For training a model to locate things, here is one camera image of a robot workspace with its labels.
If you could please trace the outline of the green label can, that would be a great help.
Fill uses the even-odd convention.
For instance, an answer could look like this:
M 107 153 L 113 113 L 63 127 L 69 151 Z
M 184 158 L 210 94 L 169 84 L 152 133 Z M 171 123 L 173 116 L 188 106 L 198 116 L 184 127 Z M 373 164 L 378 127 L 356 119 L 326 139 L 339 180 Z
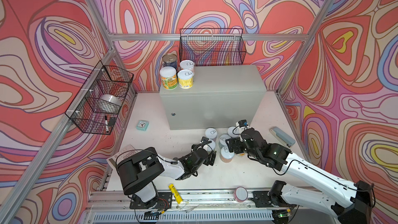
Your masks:
M 210 154 L 216 151 L 216 143 L 214 140 L 209 140 L 209 143 L 204 145 L 204 149 Z

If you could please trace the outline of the yellow label can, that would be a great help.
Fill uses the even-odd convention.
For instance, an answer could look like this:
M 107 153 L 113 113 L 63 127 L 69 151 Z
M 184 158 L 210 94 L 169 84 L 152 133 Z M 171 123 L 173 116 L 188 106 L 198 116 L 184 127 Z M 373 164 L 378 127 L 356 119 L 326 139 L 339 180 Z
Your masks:
M 193 87 L 194 73 L 189 69 L 182 69 L 177 73 L 178 84 L 182 89 L 190 89 Z
M 238 156 L 238 157 L 244 157 L 246 155 L 246 153 L 238 153 L 238 154 L 236 154 L 236 156 Z

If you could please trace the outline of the green yellow peach can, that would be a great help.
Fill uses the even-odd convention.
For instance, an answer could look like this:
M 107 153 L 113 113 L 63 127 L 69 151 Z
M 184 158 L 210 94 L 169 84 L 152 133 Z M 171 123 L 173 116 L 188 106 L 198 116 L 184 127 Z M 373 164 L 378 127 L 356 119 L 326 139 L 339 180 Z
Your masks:
M 177 72 L 172 66 L 165 66 L 160 70 L 160 77 L 163 88 L 173 90 L 178 86 Z

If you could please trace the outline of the pink label can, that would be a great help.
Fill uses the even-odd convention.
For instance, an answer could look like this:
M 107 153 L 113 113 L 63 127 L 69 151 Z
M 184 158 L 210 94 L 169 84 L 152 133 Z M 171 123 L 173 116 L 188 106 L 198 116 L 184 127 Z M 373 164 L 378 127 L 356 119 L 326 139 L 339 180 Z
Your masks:
M 181 70 L 190 70 L 194 72 L 195 63 L 190 60 L 183 60 L 179 63 Z

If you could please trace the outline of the dark blue tin can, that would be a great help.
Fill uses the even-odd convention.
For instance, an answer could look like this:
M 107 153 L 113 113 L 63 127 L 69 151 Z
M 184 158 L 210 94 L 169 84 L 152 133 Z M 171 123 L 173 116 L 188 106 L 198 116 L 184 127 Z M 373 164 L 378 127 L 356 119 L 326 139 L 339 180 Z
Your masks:
M 175 54 L 165 54 L 162 56 L 162 63 L 163 67 L 173 67 L 174 69 L 177 69 L 178 61 L 177 61 L 177 56 Z

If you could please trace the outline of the back right white lid can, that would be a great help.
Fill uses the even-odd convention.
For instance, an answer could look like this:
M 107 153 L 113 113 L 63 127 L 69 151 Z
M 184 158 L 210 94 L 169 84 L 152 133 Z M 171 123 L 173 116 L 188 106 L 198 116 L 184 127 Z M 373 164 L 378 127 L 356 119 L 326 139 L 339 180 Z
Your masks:
M 239 137 L 238 127 L 229 127 L 227 134 L 232 138 L 238 138 Z

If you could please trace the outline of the white lid can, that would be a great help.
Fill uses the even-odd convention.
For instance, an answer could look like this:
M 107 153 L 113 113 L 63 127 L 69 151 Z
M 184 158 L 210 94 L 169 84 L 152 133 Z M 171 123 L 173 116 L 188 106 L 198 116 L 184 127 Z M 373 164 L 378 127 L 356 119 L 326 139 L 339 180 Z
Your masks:
M 238 138 L 239 137 L 238 127 L 229 127 L 227 134 L 232 138 Z
M 225 146 L 228 146 L 227 145 L 227 140 L 229 140 L 231 137 L 228 135 L 228 134 L 222 134 L 220 137 L 219 137 L 219 147 L 220 148 L 223 148 L 223 147 L 225 147 Z

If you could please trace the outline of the center white lid can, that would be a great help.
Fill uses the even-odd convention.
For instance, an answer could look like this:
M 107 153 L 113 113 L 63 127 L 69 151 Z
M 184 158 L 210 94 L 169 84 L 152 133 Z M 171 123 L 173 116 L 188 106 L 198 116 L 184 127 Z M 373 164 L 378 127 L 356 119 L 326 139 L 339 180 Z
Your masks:
M 231 137 L 228 135 L 228 134 L 222 134 L 220 137 L 219 137 L 219 147 L 220 148 L 223 148 L 223 147 L 225 147 L 225 146 L 228 146 L 227 145 L 227 140 L 229 140 Z

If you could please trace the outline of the back left pink can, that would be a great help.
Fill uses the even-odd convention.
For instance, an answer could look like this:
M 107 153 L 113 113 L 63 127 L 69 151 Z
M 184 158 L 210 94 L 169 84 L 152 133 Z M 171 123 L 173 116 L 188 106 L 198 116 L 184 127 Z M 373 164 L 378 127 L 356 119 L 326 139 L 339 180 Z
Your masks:
M 213 140 L 216 142 L 218 136 L 218 132 L 215 128 L 207 128 L 205 130 L 205 137 L 208 138 L 209 140 Z

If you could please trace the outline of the yellow glue tube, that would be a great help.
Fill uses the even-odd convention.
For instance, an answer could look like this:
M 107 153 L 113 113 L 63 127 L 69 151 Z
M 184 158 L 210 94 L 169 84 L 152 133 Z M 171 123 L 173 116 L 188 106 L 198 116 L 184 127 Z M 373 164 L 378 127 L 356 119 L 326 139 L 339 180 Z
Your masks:
M 181 204 L 183 202 L 183 199 L 178 190 L 175 188 L 174 184 L 169 184 L 169 190 L 172 192 L 177 204 Z

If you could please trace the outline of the pink tape roll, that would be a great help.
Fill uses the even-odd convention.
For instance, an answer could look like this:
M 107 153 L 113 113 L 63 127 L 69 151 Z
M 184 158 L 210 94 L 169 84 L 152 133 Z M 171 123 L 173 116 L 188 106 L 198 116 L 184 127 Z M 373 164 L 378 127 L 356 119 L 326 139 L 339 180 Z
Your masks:
M 234 200 L 243 203 L 248 199 L 248 191 L 244 187 L 237 187 L 233 193 Z

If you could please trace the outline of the grey metal cabinet box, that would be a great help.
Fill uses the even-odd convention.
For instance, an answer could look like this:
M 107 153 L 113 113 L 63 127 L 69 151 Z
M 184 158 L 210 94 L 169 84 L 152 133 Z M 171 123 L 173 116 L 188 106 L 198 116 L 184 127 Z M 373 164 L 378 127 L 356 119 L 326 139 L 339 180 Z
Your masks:
M 266 93 L 254 65 L 196 67 L 192 88 L 160 90 L 171 130 L 251 123 Z

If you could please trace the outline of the pink calculator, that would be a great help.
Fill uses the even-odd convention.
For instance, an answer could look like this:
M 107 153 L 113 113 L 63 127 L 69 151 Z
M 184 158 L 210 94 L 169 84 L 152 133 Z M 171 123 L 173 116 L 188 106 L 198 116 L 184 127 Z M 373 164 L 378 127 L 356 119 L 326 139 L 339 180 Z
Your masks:
M 116 165 L 121 162 L 122 160 L 138 153 L 132 145 L 126 145 L 119 152 L 114 154 L 113 156 L 107 158 L 108 165 L 112 168 L 112 170 L 116 169 Z

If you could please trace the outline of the silver tape roll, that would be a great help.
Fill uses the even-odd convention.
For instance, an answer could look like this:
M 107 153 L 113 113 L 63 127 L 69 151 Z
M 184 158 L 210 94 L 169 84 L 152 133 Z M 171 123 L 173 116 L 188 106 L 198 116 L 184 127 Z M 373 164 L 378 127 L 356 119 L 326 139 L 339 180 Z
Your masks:
M 102 95 L 98 103 L 102 111 L 110 114 L 117 114 L 122 106 L 122 101 L 111 94 Z

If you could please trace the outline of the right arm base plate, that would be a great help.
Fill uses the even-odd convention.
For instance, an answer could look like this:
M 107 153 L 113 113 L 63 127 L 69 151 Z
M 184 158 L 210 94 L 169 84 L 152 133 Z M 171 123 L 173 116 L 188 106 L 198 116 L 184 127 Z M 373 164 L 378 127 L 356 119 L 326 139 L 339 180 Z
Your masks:
M 289 204 L 281 196 L 271 196 L 269 191 L 253 191 L 249 198 L 257 208 L 294 209 L 295 204 Z

